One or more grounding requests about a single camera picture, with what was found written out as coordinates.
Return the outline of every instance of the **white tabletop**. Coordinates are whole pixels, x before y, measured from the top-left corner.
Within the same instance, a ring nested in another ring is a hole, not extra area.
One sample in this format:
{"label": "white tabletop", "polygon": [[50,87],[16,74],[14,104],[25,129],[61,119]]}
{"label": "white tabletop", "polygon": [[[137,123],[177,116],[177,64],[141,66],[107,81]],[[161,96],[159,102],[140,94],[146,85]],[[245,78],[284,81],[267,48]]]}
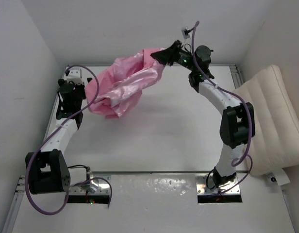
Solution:
{"label": "white tabletop", "polygon": [[[67,204],[44,216],[23,197],[13,233],[292,233],[275,183],[249,176],[240,184],[243,203],[197,204],[194,175],[112,175],[113,198],[104,204]],[[35,195],[45,210],[64,194]]]}
{"label": "white tabletop", "polygon": [[[90,67],[99,74],[106,67]],[[220,86],[234,90],[229,66],[210,67]],[[92,77],[82,70],[84,80]],[[166,67],[161,80],[120,119],[84,111],[65,152],[66,163],[94,171],[208,171],[218,162],[221,115],[188,82],[189,70]],[[55,123],[55,111],[50,131]],[[246,170],[244,164],[238,170]]]}

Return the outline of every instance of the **pink satin fabric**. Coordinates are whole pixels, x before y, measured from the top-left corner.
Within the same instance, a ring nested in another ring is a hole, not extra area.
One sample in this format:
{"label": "pink satin fabric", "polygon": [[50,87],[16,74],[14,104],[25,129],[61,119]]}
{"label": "pink satin fabric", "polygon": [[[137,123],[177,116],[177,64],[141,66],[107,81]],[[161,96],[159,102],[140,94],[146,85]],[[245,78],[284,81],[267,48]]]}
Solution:
{"label": "pink satin fabric", "polygon": [[[134,56],[117,58],[97,76],[100,91],[89,110],[106,118],[119,118],[135,107],[142,90],[161,79],[165,66],[150,56],[159,50],[160,48],[144,49]],[[85,87],[87,102],[93,99],[96,91],[97,83],[92,80]]]}

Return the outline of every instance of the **tufted cushion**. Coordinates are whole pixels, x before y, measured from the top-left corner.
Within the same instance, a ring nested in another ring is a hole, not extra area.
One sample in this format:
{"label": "tufted cushion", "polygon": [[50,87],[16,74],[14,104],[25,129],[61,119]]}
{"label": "tufted cushion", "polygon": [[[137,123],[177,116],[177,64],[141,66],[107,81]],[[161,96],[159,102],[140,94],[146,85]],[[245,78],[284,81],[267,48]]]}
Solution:
{"label": "tufted cushion", "polygon": [[249,150],[252,175],[299,164],[299,121],[280,69],[269,66],[234,91],[253,104],[255,137]]}

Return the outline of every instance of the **gray wall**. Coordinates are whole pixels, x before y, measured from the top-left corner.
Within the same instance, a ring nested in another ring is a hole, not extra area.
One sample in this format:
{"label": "gray wall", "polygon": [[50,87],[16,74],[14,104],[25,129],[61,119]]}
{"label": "gray wall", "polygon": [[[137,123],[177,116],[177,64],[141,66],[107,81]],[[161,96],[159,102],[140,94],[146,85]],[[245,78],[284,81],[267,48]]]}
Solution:
{"label": "gray wall", "polygon": [[60,63],[109,64],[183,39],[200,20],[196,44],[214,63],[237,63],[274,0],[22,0]]}
{"label": "gray wall", "polygon": [[60,70],[20,0],[0,0],[0,232],[24,157],[42,141]]}
{"label": "gray wall", "polygon": [[[256,34],[241,64],[245,80],[270,64],[278,65],[299,119],[299,0],[278,0]],[[286,187],[293,219],[299,232],[299,166],[286,169]]]}

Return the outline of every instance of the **purple cable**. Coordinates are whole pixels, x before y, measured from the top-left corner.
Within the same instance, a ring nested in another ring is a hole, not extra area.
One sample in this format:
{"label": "purple cable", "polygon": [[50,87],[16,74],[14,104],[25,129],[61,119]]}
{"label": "purple cable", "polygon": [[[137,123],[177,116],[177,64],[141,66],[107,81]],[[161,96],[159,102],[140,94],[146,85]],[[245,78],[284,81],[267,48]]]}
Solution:
{"label": "purple cable", "polygon": [[94,180],[103,180],[103,181],[105,181],[105,182],[110,186],[110,199],[109,199],[109,203],[107,204],[107,208],[109,208],[109,207],[110,207],[111,200],[112,200],[113,189],[112,189],[111,184],[110,184],[105,178],[102,178],[102,177],[94,177],[94,178],[91,178],[91,179],[86,180],[86,181],[84,181],[84,182],[76,183],[76,184],[73,185],[73,187],[75,187],[75,186],[82,186],[82,185],[85,185],[85,184],[87,184],[88,182],[90,182],[90,181],[94,181]]}
{"label": "purple cable", "polygon": [[64,203],[63,205],[57,210],[57,211],[54,211],[54,212],[47,212],[47,211],[44,211],[42,210],[41,208],[39,208],[35,202],[33,201],[32,197],[31,197],[31,194],[30,194],[30,190],[29,190],[29,175],[30,175],[30,170],[31,170],[31,167],[32,167],[32,163],[34,161],[34,159],[36,158],[38,152],[42,149],[42,147],[61,129],[61,127],[70,119],[72,119],[74,116],[76,116],[78,113],[81,113],[83,110],[85,110],[86,108],[88,108],[91,104],[94,103],[94,101],[96,100],[98,94],[99,94],[99,81],[96,77],[96,75],[90,70],[88,69],[87,67],[84,67],[84,66],[81,66],[81,65],[72,65],[72,66],[69,66],[67,70],[70,70],[71,68],[73,67],[81,67],[81,68],[84,68],[86,70],[89,71],[89,73],[92,74],[92,76],[94,77],[94,79],[96,80],[97,82],[97,92],[94,96],[94,98],[84,107],[82,108],[81,110],[77,111],[76,113],[72,114],[71,116],[69,116],[65,121],[63,121],[63,123],[54,131],[52,132],[46,139],[45,141],[36,149],[36,151],[33,153],[29,163],[28,163],[28,166],[27,166],[27,171],[26,171],[26,174],[25,174],[25,183],[24,183],[24,188],[25,188],[25,193],[27,195],[27,198],[29,200],[29,203],[32,205],[32,207],[34,209],[36,209],[38,212],[40,212],[41,214],[44,214],[44,215],[55,215],[57,213],[59,213],[60,211],[62,211],[65,207],[65,205],[67,204],[67,200],[68,200],[68,191],[66,192],[66,197],[64,199]]}
{"label": "purple cable", "polygon": [[[198,63],[197,63],[197,60],[196,60],[196,56],[195,56],[195,53],[194,53],[194,41],[195,41],[195,32],[196,32],[196,28],[198,27],[198,25],[199,25],[199,21],[197,21],[196,22],[196,24],[195,24],[195,26],[193,27],[193,36],[192,36],[192,53],[193,53],[193,60],[194,60],[194,63],[195,63],[195,66],[197,67],[197,69],[200,71],[200,73],[203,75],[203,77],[205,77],[213,86],[216,86],[216,83],[215,82],[213,82],[204,72],[203,72],[203,70],[200,68],[200,66],[198,65]],[[241,98],[239,95],[237,95],[237,94],[235,94],[235,93],[233,93],[233,92],[230,92],[230,91],[228,91],[228,90],[225,90],[225,89],[223,89],[222,87],[220,87],[220,86],[218,86],[217,87],[220,91],[223,91],[223,92],[225,92],[225,93],[228,93],[228,94],[230,94],[230,95],[232,95],[232,96],[235,96],[236,98],[238,98],[241,102],[242,102],[242,104],[243,104],[243,106],[244,106],[244,108],[245,108],[245,110],[246,110],[246,113],[247,113],[247,116],[248,116],[248,122],[249,122],[249,137],[248,137],[248,142],[247,142],[247,148],[246,148],[246,150],[245,150],[245,152],[244,152],[244,154],[243,154],[243,156],[241,156],[240,157],[240,159],[238,159],[238,158],[235,158],[235,159],[233,159],[233,161],[232,161],[232,166],[238,166],[239,164],[241,164],[243,161],[244,161],[244,159],[246,158],[246,156],[248,155],[248,152],[249,152],[249,149],[250,149],[250,145],[251,145],[251,140],[252,140],[252,119],[251,119],[251,115],[250,115],[250,111],[249,111],[249,109],[248,109],[248,107],[247,107],[247,104],[246,104],[246,102],[243,100],[243,98]]]}
{"label": "purple cable", "polygon": [[[213,82],[204,72],[203,72],[203,70],[200,68],[200,66],[198,65],[198,62],[197,62],[197,60],[196,60],[196,56],[195,56],[195,53],[194,53],[194,51],[195,51],[195,49],[194,49],[194,42],[195,42],[195,33],[196,33],[196,28],[198,27],[198,25],[199,25],[199,21],[197,21],[196,23],[195,23],[195,26],[193,27],[193,35],[192,35],[192,53],[193,53],[193,60],[194,60],[194,63],[195,63],[195,66],[197,67],[197,69],[200,71],[200,73],[203,75],[203,77],[205,77],[213,86],[216,86],[216,83],[215,82]],[[235,96],[236,98],[238,98],[241,102],[242,102],[242,104],[243,104],[243,106],[244,106],[244,108],[245,108],[245,110],[246,110],[246,113],[247,113],[247,116],[248,116],[248,123],[249,123],[249,137],[248,137],[248,142],[247,142],[247,147],[246,147],[246,150],[245,150],[245,152],[244,152],[244,154],[240,157],[240,159],[238,159],[238,158],[235,158],[235,159],[233,159],[233,161],[232,161],[232,166],[233,167],[235,167],[235,166],[238,166],[239,164],[241,164],[243,161],[244,161],[244,159],[246,158],[246,157],[248,157],[249,159],[250,159],[250,161],[251,161],[251,165],[250,165],[250,168],[249,168],[249,170],[248,170],[248,172],[246,173],[246,175],[237,183],[237,184],[235,184],[233,187],[231,187],[231,188],[229,188],[229,189],[226,189],[226,190],[224,190],[224,191],[222,191],[222,192],[220,192],[220,193],[218,193],[218,194],[213,194],[213,195],[209,195],[210,197],[211,196],[217,196],[217,195],[220,195],[220,194],[223,194],[223,193],[226,193],[226,192],[228,192],[228,191],[230,191],[231,189],[233,189],[234,187],[236,187],[237,185],[239,185],[248,175],[249,175],[249,173],[251,172],[251,170],[252,170],[252,168],[253,168],[253,160],[252,160],[252,157],[249,155],[249,149],[250,149],[250,146],[251,146],[251,140],[252,140],[252,119],[251,119],[251,115],[250,115],[250,111],[249,111],[249,109],[248,109],[248,107],[247,107],[247,104],[246,104],[246,102],[244,101],[244,99],[243,98],[241,98],[241,96],[239,96],[239,95],[237,95],[237,94],[235,94],[235,93],[233,93],[233,92],[230,92],[230,91],[228,91],[228,90],[225,90],[225,89],[223,89],[222,87],[220,87],[220,86],[218,86],[217,87],[220,91],[223,91],[223,92],[225,92],[225,93],[228,93],[228,94],[230,94],[230,95],[232,95],[232,96]]]}

